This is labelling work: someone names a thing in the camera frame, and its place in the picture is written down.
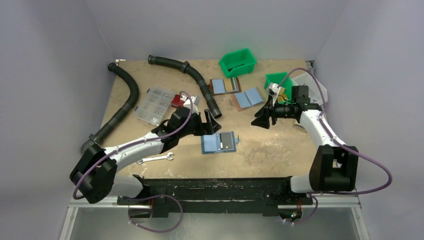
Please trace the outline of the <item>blue leather card holder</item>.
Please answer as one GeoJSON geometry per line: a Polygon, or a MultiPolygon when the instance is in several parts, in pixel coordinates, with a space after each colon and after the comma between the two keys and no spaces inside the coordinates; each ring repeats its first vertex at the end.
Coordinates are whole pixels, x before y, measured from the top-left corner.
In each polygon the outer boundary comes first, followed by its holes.
{"type": "Polygon", "coordinates": [[[220,133],[222,132],[217,132],[211,135],[203,135],[200,137],[201,153],[203,155],[218,154],[218,153],[232,153],[237,151],[237,144],[240,141],[239,136],[238,135],[235,136],[235,133],[233,132],[234,149],[229,151],[222,151],[220,146],[220,133]]]}

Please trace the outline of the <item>dark grey card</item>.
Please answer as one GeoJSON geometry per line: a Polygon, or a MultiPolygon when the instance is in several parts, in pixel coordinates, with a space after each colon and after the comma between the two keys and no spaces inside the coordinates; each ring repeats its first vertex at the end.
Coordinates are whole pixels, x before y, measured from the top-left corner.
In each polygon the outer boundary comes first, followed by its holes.
{"type": "Polygon", "coordinates": [[[220,149],[222,151],[232,151],[234,149],[233,132],[221,132],[219,134],[220,149]]]}

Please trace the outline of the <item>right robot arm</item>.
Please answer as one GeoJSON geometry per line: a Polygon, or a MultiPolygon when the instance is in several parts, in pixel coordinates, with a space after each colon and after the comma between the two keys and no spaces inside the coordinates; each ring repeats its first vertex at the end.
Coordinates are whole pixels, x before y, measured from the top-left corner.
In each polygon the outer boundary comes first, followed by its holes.
{"type": "Polygon", "coordinates": [[[295,119],[317,147],[315,157],[307,175],[292,176],[290,190],[293,193],[351,192],[355,188],[358,156],[354,146],[336,140],[322,107],[312,103],[306,85],[292,87],[294,98],[289,103],[277,102],[280,86],[271,83],[266,104],[254,115],[251,125],[269,129],[278,119],[295,119]]]}

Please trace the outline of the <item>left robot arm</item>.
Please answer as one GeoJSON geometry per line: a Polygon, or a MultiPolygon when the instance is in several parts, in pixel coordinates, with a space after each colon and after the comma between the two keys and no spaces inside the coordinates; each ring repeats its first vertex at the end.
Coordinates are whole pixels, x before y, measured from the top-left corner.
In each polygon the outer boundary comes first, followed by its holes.
{"type": "Polygon", "coordinates": [[[141,178],[119,179],[117,173],[144,158],[171,150],[181,138],[213,135],[222,128],[208,109],[204,116],[205,122],[197,111],[179,107],[169,119],[138,139],[113,147],[89,147],[69,176],[75,185],[73,199],[95,204],[107,196],[138,197],[144,188],[141,178]]]}

